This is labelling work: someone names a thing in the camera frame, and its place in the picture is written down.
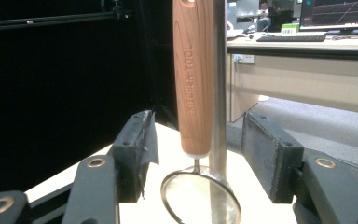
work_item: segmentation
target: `wooden handle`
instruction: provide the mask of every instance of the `wooden handle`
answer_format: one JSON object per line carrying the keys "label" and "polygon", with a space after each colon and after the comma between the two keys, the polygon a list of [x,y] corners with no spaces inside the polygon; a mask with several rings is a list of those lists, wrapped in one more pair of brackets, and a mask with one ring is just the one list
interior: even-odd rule
{"label": "wooden handle", "polygon": [[182,149],[199,159],[211,149],[214,88],[213,3],[173,0],[173,51]]}

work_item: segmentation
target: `metal pole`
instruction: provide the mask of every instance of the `metal pole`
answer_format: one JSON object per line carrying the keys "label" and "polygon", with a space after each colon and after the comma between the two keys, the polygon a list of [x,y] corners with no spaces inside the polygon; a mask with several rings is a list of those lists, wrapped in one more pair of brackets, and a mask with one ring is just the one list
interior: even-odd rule
{"label": "metal pole", "polygon": [[209,166],[226,177],[227,0],[213,0],[213,18],[215,84],[212,148]]}

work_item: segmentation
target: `keyboard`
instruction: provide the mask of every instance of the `keyboard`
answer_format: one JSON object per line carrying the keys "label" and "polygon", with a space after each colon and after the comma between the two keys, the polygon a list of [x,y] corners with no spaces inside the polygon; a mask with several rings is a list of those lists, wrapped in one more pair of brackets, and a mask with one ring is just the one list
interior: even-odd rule
{"label": "keyboard", "polygon": [[264,35],[257,42],[324,42],[325,35]]}

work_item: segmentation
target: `desk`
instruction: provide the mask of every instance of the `desk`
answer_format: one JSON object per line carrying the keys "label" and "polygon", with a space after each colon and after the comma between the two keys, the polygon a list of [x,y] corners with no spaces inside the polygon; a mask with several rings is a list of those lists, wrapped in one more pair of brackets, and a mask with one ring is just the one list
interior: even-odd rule
{"label": "desk", "polygon": [[[120,205],[122,224],[176,223],[162,204],[159,188],[163,178],[172,171],[192,166],[193,161],[180,148],[179,132],[156,124],[160,165],[150,164],[145,185],[145,199],[138,203]],[[107,146],[96,154],[105,154]],[[207,159],[200,161],[206,165]],[[26,191],[30,202],[73,182],[77,164]],[[246,159],[239,154],[227,152],[227,180],[236,194],[242,210],[241,223],[296,223],[291,204],[273,204],[259,184]]]}
{"label": "desk", "polygon": [[[248,105],[238,105],[246,94],[358,112],[358,39],[259,43],[260,35],[227,42],[228,120],[246,110]],[[235,63],[233,54],[255,55],[255,63]]]}

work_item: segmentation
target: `computer monitor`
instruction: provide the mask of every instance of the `computer monitor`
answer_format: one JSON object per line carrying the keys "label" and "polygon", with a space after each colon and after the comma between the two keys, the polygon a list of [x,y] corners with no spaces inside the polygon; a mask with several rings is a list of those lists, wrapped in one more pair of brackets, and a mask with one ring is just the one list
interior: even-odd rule
{"label": "computer monitor", "polygon": [[358,0],[304,0],[300,31],[358,35]]}

